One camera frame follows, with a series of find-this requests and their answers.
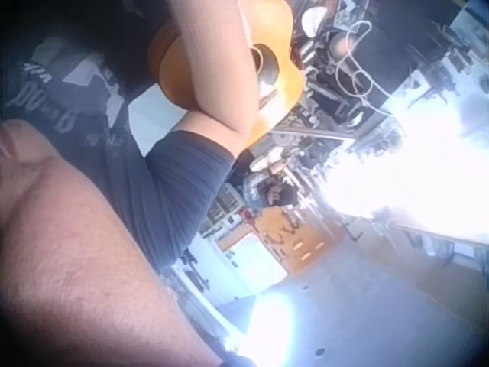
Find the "white cable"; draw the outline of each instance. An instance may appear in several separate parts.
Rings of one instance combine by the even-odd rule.
[[[335,78],[336,78],[336,82],[338,84],[338,86],[340,87],[340,89],[347,95],[351,96],[351,97],[355,97],[355,98],[359,98],[365,106],[373,109],[375,112],[378,112],[382,115],[385,115],[385,116],[390,116],[392,117],[393,115],[389,112],[385,112],[385,111],[382,111],[381,109],[378,109],[377,107],[373,106],[366,98],[366,96],[368,96],[368,94],[372,91],[372,89],[375,87],[377,87],[377,89],[379,89],[385,96],[387,96],[388,98],[395,98],[393,97],[391,94],[389,94],[384,88],[382,88],[382,86],[380,86],[375,80],[374,78],[372,78],[372,75],[370,75],[369,73],[367,73],[364,69],[362,69],[362,67],[360,66],[360,64],[358,63],[358,61],[353,57],[353,50],[350,48],[350,42],[349,42],[349,38],[350,38],[350,34],[353,33],[353,30],[357,27],[357,26],[360,26],[362,24],[366,24],[368,26],[368,29],[356,40],[356,42],[353,44],[353,50],[357,47],[357,45],[367,36],[367,34],[370,33],[370,31],[372,30],[372,23],[370,23],[369,21],[357,21],[355,22],[346,32],[346,38],[345,38],[345,41],[346,41],[346,49],[347,49],[347,54],[338,62],[338,64],[336,65],[336,69],[335,69]],[[355,71],[353,73],[353,76],[351,77],[351,83],[353,85],[353,89],[355,90],[355,93],[351,93],[349,92],[342,84],[341,82],[339,81],[339,69],[341,67],[341,65],[346,61],[346,59],[350,58],[350,60],[352,61],[352,63],[358,68],[357,71]],[[358,78],[358,74],[361,74],[363,75],[369,82],[370,82],[370,85],[368,86],[367,88],[367,91],[364,92],[364,93],[359,93],[358,91],[358,88],[357,88],[357,78]]]

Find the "forearm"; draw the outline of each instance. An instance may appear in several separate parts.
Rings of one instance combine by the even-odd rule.
[[[248,133],[257,114],[257,79],[238,0],[172,0],[200,108]]]

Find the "light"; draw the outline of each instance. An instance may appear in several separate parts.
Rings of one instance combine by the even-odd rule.
[[[283,295],[258,296],[238,354],[250,358],[258,367],[284,365],[291,344],[292,318],[292,307]]]
[[[340,213],[372,217],[389,206],[433,232],[489,234],[489,157],[459,138],[451,106],[415,105],[398,120],[407,137],[395,153],[347,154],[322,188]]]

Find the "guitar body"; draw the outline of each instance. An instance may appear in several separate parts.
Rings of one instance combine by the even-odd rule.
[[[241,0],[241,7],[250,26],[261,100],[249,146],[296,105],[303,92],[303,77],[290,60],[293,16],[285,0]],[[199,109],[186,51],[173,25],[165,25],[151,41],[148,64],[172,103],[183,109]]]

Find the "wire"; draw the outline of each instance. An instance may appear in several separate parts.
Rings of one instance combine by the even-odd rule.
[[[338,84],[338,86],[340,87],[340,89],[347,95],[351,96],[351,97],[355,97],[355,98],[359,98],[363,104],[371,109],[373,109],[375,112],[378,112],[382,115],[385,115],[385,116],[389,116],[389,117],[393,117],[393,115],[389,112],[385,112],[385,111],[382,111],[381,109],[378,109],[377,107],[373,106],[368,100],[367,100],[367,96],[368,94],[374,89],[374,86],[379,89],[385,96],[387,96],[388,98],[395,98],[393,97],[390,93],[388,93],[384,88],[382,88],[382,86],[380,86],[375,80],[374,78],[372,78],[372,75],[370,75],[369,73],[367,73],[361,66],[360,64],[358,63],[358,61],[353,57],[353,50],[350,48],[350,42],[349,42],[349,38],[350,38],[350,34],[354,33],[354,29],[357,27],[357,26],[361,26],[362,24],[365,24],[368,26],[368,29],[356,40],[356,42],[353,44],[353,50],[357,47],[358,44],[360,44],[360,42],[367,36],[367,34],[369,34],[372,30],[372,23],[370,23],[369,21],[357,21],[355,22],[346,32],[346,38],[345,38],[345,41],[346,41],[346,49],[347,49],[347,54],[338,62],[338,64],[336,65],[336,70],[335,70],[335,78],[336,78],[336,82]],[[353,73],[353,76],[351,77],[351,83],[353,85],[353,89],[355,90],[355,93],[351,93],[350,91],[348,91],[343,85],[342,83],[339,81],[339,69],[341,67],[341,65],[347,60],[347,59],[350,59],[352,61],[352,63],[358,68],[357,71],[355,71]],[[369,82],[370,82],[370,85],[368,86],[367,88],[367,91],[366,92],[363,92],[363,93],[360,93],[358,91],[358,87],[357,87],[357,78],[358,78],[358,75],[361,74],[363,75]]]

